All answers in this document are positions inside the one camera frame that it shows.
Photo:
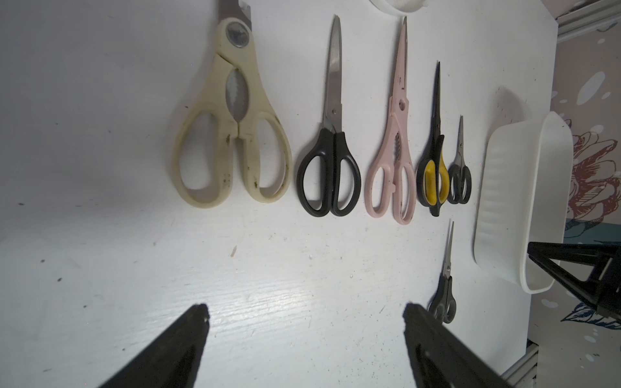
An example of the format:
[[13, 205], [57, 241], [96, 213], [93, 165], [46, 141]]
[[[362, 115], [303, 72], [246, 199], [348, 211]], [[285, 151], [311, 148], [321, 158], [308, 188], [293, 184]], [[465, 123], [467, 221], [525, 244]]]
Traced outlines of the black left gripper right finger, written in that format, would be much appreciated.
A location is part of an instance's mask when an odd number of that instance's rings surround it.
[[418, 387], [508, 387], [465, 344], [424, 307], [409, 303], [404, 338]]

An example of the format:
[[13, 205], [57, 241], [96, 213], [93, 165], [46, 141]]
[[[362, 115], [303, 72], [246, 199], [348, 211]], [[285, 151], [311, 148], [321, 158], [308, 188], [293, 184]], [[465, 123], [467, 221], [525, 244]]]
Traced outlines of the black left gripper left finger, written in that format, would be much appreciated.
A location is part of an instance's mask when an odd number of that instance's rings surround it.
[[210, 330], [207, 305], [186, 310], [103, 387], [193, 387]]

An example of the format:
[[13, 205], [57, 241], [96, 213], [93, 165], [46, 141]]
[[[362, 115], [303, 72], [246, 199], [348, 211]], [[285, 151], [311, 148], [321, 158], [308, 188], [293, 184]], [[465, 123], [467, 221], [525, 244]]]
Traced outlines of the grey black handled scissors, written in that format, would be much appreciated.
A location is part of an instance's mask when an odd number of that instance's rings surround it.
[[428, 306], [428, 312], [430, 312], [438, 322], [446, 324], [453, 322], [457, 311], [457, 303], [452, 293], [453, 278], [451, 276], [453, 235], [454, 222], [450, 221], [445, 256], [438, 280], [438, 288]]

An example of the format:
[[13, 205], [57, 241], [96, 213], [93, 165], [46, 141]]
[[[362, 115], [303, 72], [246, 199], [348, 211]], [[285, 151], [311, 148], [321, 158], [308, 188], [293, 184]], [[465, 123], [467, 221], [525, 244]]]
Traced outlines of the yellow black scissors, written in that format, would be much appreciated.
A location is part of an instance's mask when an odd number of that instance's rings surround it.
[[447, 201], [450, 178], [442, 156], [444, 136], [441, 134], [441, 63], [436, 64], [433, 82], [433, 100], [430, 137], [417, 168], [417, 195], [419, 202], [430, 209], [434, 217], [440, 214]]

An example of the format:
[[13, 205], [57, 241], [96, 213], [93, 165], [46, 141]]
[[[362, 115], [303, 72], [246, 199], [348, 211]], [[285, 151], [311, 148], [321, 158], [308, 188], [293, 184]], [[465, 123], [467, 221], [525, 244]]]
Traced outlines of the pink kitchen scissors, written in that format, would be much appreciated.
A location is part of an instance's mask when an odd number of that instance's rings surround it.
[[394, 219], [404, 226], [412, 221], [417, 201], [416, 173], [408, 140], [407, 71], [408, 23], [403, 18], [387, 106], [387, 124], [382, 144], [366, 176], [364, 198], [368, 215], [380, 218], [391, 207]]

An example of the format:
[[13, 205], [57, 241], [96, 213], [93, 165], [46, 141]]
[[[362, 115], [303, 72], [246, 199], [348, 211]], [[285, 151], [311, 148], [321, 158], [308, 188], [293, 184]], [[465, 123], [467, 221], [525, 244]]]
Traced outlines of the small black scissors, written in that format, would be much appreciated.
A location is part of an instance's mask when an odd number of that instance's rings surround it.
[[[345, 133], [342, 130], [342, 35], [341, 19], [335, 16], [332, 22], [331, 35], [328, 50], [327, 76], [325, 82], [325, 98], [323, 108], [322, 126], [317, 142], [309, 153], [301, 160], [297, 178], [296, 189], [299, 200], [311, 216], [321, 218], [328, 213], [337, 217], [350, 214], [359, 201], [362, 191], [362, 177], [359, 166], [351, 154], [346, 142]], [[305, 194], [304, 179], [307, 168], [315, 158], [321, 160], [322, 171], [322, 197], [320, 208], [311, 205]], [[352, 171], [353, 192], [348, 204], [339, 206], [339, 194], [341, 187], [341, 163], [346, 162]]]

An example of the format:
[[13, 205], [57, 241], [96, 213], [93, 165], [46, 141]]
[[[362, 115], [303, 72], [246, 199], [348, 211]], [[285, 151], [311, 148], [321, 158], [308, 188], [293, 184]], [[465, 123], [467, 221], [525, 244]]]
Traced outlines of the cream kitchen scissors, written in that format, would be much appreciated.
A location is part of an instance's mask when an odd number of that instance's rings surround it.
[[[199, 209], [220, 205], [231, 193], [233, 146], [234, 140], [239, 139], [243, 144], [242, 173], [248, 193], [258, 202], [273, 203], [281, 199], [288, 190], [294, 162], [286, 132], [261, 82], [252, 32], [251, 8], [247, 3], [219, 1], [214, 43], [213, 64], [205, 86], [182, 124], [173, 147], [172, 182], [189, 205]], [[198, 199], [193, 190], [185, 185], [180, 170], [182, 147], [189, 129], [204, 114], [212, 115], [218, 125], [214, 178], [218, 190], [213, 200]], [[260, 121], [266, 121], [275, 132], [284, 160], [281, 185], [271, 195], [260, 187], [260, 144], [256, 130]]]

